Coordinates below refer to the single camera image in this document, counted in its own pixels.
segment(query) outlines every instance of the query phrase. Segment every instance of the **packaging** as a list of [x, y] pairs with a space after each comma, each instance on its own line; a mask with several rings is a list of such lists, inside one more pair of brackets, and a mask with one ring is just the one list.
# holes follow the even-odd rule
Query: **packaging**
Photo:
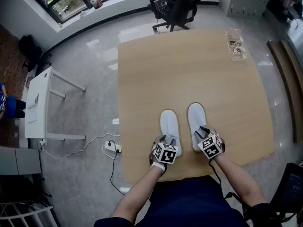
[[247, 59], [247, 50], [239, 29], [226, 30], [227, 44], [233, 61]]

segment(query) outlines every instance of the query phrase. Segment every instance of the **glove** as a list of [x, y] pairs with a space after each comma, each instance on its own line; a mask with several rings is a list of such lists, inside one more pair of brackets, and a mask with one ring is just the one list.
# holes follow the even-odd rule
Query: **glove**
[[5, 94], [4, 94], [4, 95], [2, 95], [2, 97], [1, 97], [1, 101], [2, 101], [2, 102], [6, 101], [7, 97], [8, 97], [8, 96], [7, 96], [7, 95], [5, 95]]
[[160, 164], [160, 165], [162, 165], [162, 166], [165, 167], [165, 170], [161, 174], [161, 176], [166, 172], [166, 170], [167, 170], [167, 164], [159, 162], [157, 160], [157, 158], [154, 156], [154, 151], [156, 150], [158, 143], [165, 143], [166, 144], [165, 137], [166, 137], [166, 135], [161, 135], [161, 136], [158, 136], [155, 139], [154, 143], [152, 144], [151, 152], [150, 152], [150, 155], [149, 155], [150, 166], [152, 166], [153, 163], [157, 163], [157, 164]]
[[222, 150], [221, 154], [223, 154], [223, 153], [225, 152], [225, 141], [224, 141], [223, 138], [221, 138], [221, 137], [218, 135], [218, 133], [217, 133], [217, 131], [214, 129], [214, 127], [208, 126], [208, 125], [206, 124], [206, 125], [200, 126], [200, 129], [201, 129], [202, 131], [205, 132], [205, 138], [207, 138], [210, 134], [215, 134], [215, 135], [216, 135], [216, 137], [217, 137], [217, 138], [219, 139], [219, 141], [221, 142], [221, 150]]
[[0, 110], [5, 112], [6, 102], [2, 103]]

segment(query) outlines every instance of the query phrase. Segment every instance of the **forearm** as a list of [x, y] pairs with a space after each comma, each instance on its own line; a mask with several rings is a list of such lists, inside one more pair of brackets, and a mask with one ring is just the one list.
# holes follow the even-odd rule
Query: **forearm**
[[217, 156], [214, 160], [224, 172], [232, 188], [245, 203], [250, 206], [254, 206], [256, 204], [266, 202], [255, 179], [253, 179], [253, 177], [242, 167], [238, 166], [223, 155]]
[[121, 217], [135, 223], [136, 216], [146, 203], [148, 197], [160, 178], [162, 170], [159, 167], [151, 168], [124, 196], [114, 210], [112, 217]]
[[5, 86], [4, 86], [4, 84], [2, 85], [2, 88], [1, 88], [1, 90], [2, 90], [3, 94], [4, 94], [4, 95], [6, 95], [6, 89], [5, 89]]

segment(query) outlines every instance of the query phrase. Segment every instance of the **office chair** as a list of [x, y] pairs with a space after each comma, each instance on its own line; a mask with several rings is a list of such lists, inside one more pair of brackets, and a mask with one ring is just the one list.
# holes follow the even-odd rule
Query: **office chair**
[[170, 27], [170, 31], [174, 30], [175, 26], [183, 29], [190, 29], [185, 24], [194, 21], [197, 13], [197, 3], [201, 0], [149, 0], [147, 6], [154, 12], [156, 19], [164, 19], [166, 22], [156, 24], [152, 28], [157, 31], [157, 27]]
[[30, 72], [36, 65], [52, 65], [50, 62], [46, 62], [46, 59], [51, 54], [43, 55], [42, 49], [39, 46], [36, 46], [33, 37], [31, 35], [23, 36], [19, 41], [19, 50], [25, 55], [28, 59], [29, 64], [23, 63], [22, 67], [27, 67], [27, 71]]

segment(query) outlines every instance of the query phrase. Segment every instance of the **cable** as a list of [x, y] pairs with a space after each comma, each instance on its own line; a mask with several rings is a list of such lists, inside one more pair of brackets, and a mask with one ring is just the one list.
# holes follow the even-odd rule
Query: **cable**
[[295, 215], [296, 215], [296, 213], [292, 214], [291, 216], [289, 216], [289, 217], [287, 217], [287, 218], [282, 219], [282, 220], [281, 220], [281, 223], [285, 223], [285, 222], [290, 221], [290, 219], [291, 219], [293, 216], [295, 216]]
[[157, 25], [158, 25], [158, 33], [160, 34], [160, 27], [159, 27], [159, 24], [158, 24], [158, 19], [157, 19]]
[[38, 142], [38, 143], [34, 143], [33, 139], [31, 139], [31, 141], [33, 142], [33, 144], [34, 144], [34, 145], [37, 145], [37, 144], [39, 144], [39, 142]]
[[113, 181], [112, 181], [112, 178], [113, 178], [113, 175], [114, 175], [115, 160], [117, 159], [117, 154], [118, 154], [119, 150], [116, 149], [116, 143], [115, 143], [113, 140], [110, 140], [110, 141], [108, 142], [108, 144], [110, 144], [111, 141], [112, 141], [112, 142], [114, 143], [114, 145], [115, 145], [116, 155], [115, 155], [115, 158], [114, 158], [114, 160], [113, 160], [113, 171], [112, 171], [112, 175], [110, 176], [110, 183], [114, 186], [114, 188], [117, 189], [118, 192], [120, 192], [122, 195], [125, 195], [123, 192], [121, 192], [121, 191], [113, 184]]
[[115, 158], [112, 158], [111, 156], [109, 156], [108, 154], [106, 154], [106, 153], [104, 152], [104, 147], [105, 147], [105, 145], [104, 145], [104, 146], [102, 146], [102, 152], [103, 152], [103, 154], [104, 154], [104, 155], [106, 155], [107, 157], [109, 157], [109, 158], [111, 158], [111, 159], [113, 159], [113, 160], [114, 160]]
[[45, 151], [48, 155], [50, 155], [52, 158], [54, 158], [54, 159], [56, 159], [56, 160], [61, 160], [61, 159], [64, 159], [64, 158], [66, 158], [66, 157], [69, 157], [69, 156], [72, 155], [72, 154], [77, 154], [78, 152], [84, 151], [85, 148], [86, 148], [86, 146], [88, 146], [88, 144], [90, 144], [91, 142], [93, 142], [96, 138], [103, 138], [103, 137], [105, 137], [105, 136], [107, 136], [107, 135], [120, 137], [120, 135], [118, 135], [118, 134], [110, 134], [110, 133], [106, 133], [106, 134], [103, 135], [103, 136], [96, 136], [96, 137], [93, 138], [91, 141], [89, 141], [89, 142], [84, 146], [83, 149], [77, 150], [76, 152], [72, 152], [72, 153], [70, 153], [70, 154], [68, 154], [68, 155], [65, 155], [64, 157], [61, 157], [61, 158], [54, 157], [54, 156], [52, 156], [50, 153], [48, 153], [48, 152], [44, 149], [44, 144], [42, 144], [42, 149], [43, 149], [43, 151]]
[[217, 177], [218, 180], [219, 180], [219, 184], [220, 184], [220, 186], [221, 186], [221, 179], [220, 179], [220, 177], [218, 176], [218, 174], [217, 174], [217, 172], [216, 172], [214, 166], [211, 164], [212, 160], [213, 160], [213, 159], [210, 159], [210, 160], [209, 160], [208, 165], [213, 169], [213, 171], [214, 171], [216, 177]]
[[299, 23], [298, 23], [298, 21], [296, 19], [295, 19], [295, 21], [297, 22], [297, 26], [295, 28], [297, 28], [299, 26]]

